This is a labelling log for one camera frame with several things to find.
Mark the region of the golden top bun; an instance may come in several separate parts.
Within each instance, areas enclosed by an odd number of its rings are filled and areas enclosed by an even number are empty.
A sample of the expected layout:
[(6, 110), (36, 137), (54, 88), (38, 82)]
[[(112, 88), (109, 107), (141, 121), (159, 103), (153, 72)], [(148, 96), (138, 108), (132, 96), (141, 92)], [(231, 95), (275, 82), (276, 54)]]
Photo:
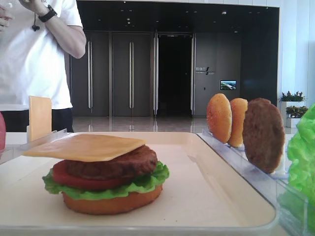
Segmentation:
[(227, 143), (232, 130), (232, 111), (223, 93), (217, 93), (210, 99), (206, 115), (209, 131), (220, 142)]

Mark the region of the green lettuce leaf on burger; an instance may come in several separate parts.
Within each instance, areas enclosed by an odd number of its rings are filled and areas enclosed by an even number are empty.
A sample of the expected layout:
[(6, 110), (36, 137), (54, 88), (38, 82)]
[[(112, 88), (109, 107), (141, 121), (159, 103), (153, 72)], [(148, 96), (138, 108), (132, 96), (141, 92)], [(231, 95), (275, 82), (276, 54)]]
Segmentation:
[(155, 170), (149, 175), (137, 177), (131, 183), (107, 190), (84, 190), (83, 188), (74, 188), (59, 184), (53, 180), (53, 170), (42, 179), (45, 184), (45, 190), (50, 194), (66, 193), (74, 200), (109, 200), (117, 197), (127, 197), (130, 193), (149, 193), (162, 185), (169, 178), (169, 169), (160, 161)]

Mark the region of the orange cheese slice on burger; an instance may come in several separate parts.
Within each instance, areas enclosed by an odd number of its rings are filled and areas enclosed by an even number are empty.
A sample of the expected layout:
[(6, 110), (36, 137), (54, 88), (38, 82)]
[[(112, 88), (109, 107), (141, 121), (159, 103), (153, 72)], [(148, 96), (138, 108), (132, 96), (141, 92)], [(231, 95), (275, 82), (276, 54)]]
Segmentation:
[(31, 148), (24, 156), (99, 162), (110, 161), (145, 144), (145, 140), (117, 136), (79, 134)]

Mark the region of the standing brown meat patty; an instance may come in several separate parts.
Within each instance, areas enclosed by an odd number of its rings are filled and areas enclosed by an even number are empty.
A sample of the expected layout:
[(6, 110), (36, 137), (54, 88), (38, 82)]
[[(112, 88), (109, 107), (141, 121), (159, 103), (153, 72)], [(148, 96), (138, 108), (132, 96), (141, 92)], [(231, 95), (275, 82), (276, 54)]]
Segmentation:
[(285, 143), (283, 119), (269, 100), (251, 100), (243, 125), (245, 154), (250, 163), (267, 174), (279, 166)]

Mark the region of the red tomato slice on burger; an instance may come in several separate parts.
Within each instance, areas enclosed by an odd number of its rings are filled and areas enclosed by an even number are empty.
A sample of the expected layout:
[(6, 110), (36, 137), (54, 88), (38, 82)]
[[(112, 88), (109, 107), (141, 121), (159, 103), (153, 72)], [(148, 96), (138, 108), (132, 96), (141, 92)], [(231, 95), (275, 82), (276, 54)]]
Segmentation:
[(53, 166), (52, 176), (53, 180), (58, 184), (86, 190), (114, 189), (124, 184), (131, 183), (134, 180), (133, 177), (119, 177), (109, 180), (93, 180), (75, 177), (67, 172), (65, 160)]

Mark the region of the standing red tomato slice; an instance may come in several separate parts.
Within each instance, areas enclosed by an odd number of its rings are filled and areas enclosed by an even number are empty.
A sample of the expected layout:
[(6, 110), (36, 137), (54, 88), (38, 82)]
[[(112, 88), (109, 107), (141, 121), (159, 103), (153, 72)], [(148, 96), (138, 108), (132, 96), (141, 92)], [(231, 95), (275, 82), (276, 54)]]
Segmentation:
[(2, 113), (0, 113), (0, 150), (5, 149), (6, 125)]

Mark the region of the standing green lettuce leaf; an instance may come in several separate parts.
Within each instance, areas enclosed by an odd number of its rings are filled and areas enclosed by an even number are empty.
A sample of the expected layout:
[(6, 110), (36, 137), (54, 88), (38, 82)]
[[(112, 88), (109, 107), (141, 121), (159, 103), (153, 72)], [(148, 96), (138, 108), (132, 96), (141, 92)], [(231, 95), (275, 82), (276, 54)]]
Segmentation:
[(315, 234), (315, 106), (297, 124), (298, 132), (288, 142), (287, 156), (292, 161), (288, 183), (307, 197), (307, 228)]

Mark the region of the standing bun slice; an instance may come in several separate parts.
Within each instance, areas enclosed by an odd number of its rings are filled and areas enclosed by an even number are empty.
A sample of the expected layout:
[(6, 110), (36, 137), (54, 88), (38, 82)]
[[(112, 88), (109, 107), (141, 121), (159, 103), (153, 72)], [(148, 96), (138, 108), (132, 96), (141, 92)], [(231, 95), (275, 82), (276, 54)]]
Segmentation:
[(230, 101), (232, 111), (232, 130), (228, 144), (239, 147), (243, 144), (243, 124), (245, 113), (248, 109), (248, 101), (243, 98), (235, 98)]

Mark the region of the bottom bun slice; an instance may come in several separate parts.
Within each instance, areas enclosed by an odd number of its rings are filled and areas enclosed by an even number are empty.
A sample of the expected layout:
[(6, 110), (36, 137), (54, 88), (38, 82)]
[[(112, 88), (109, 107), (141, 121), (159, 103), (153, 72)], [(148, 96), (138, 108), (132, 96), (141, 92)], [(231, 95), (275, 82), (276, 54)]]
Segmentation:
[(66, 193), (63, 193), (65, 205), (78, 213), (90, 215), (114, 215), (130, 212), (141, 208), (155, 201), (163, 190), (162, 185), (158, 185), (155, 190), (147, 193), (131, 192), (126, 197), (102, 200), (74, 200)]

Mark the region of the flower planter box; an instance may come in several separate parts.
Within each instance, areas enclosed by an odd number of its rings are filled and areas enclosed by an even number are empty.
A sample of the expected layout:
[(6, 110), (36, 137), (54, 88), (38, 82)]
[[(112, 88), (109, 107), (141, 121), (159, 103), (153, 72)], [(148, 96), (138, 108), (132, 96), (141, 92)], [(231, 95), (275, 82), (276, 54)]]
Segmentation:
[(283, 124), (288, 128), (295, 128), (300, 118), (308, 110), (306, 99), (303, 92), (282, 93), (280, 98), (280, 112), (283, 118)]

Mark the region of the person in white shirt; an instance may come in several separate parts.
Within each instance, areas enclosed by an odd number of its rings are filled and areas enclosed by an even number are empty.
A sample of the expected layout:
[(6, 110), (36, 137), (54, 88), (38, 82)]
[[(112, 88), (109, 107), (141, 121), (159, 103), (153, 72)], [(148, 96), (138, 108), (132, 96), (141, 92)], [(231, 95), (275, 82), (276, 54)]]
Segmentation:
[[(46, 23), (39, 16), (51, 5)], [(0, 111), (8, 132), (25, 132), (29, 96), (50, 98), (52, 129), (72, 132), (72, 104), (64, 56), (81, 58), (86, 36), (74, 0), (21, 0), (0, 7)]]

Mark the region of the black wrist watch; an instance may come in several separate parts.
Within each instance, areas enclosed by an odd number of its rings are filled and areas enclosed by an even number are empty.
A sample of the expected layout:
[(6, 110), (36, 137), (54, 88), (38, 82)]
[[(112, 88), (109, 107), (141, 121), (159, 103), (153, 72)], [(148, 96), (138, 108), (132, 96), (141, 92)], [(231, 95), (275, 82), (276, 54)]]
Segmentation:
[(47, 21), (49, 21), (52, 17), (57, 16), (57, 12), (53, 9), (53, 7), (51, 5), (47, 6), (48, 8), (48, 13), (43, 15), (43, 16), (39, 16), (39, 20), (43, 23), (46, 23)]

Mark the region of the wall display screen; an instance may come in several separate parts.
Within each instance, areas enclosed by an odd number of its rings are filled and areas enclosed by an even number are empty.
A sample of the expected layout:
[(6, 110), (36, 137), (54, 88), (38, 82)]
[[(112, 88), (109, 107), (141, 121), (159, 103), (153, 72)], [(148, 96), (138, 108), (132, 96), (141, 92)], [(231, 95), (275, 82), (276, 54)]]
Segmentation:
[(236, 80), (220, 80), (220, 90), (236, 90)]

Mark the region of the left long clear rail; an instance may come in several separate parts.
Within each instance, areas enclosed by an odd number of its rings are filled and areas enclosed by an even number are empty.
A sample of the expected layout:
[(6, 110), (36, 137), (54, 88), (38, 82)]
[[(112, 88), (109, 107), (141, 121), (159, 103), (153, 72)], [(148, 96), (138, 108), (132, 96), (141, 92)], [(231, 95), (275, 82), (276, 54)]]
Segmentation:
[(68, 135), (66, 129), (61, 131), (53, 131), (52, 133), (34, 141), (29, 141), (29, 135), (26, 132), (8, 132), (6, 134), (5, 149), (0, 151), (0, 163), (3, 164), (18, 156), (25, 151), (39, 146), (41, 144), (50, 143)]

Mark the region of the long clear rail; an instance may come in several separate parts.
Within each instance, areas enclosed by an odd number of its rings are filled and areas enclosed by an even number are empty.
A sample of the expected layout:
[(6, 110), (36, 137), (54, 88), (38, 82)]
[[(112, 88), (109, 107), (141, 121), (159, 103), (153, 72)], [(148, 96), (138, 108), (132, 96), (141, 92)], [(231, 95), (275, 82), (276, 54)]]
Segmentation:
[(34, 141), (29, 141), (29, 135), (26, 132), (8, 132), (6, 134), (5, 149), (0, 151), (0, 163), (3, 164), (18, 156), (25, 151), (39, 146), (41, 144), (50, 143), (68, 135), (66, 129), (61, 131), (53, 131), (52, 133)]
[(276, 206), (279, 224), (290, 236), (313, 236), (315, 234), (315, 208), (309, 199), (288, 184), (288, 170), (284, 163), (274, 174), (266, 174), (245, 157), (243, 147), (233, 148), (222, 144), (209, 131), (198, 134), (214, 151), (245, 178), (259, 193)]

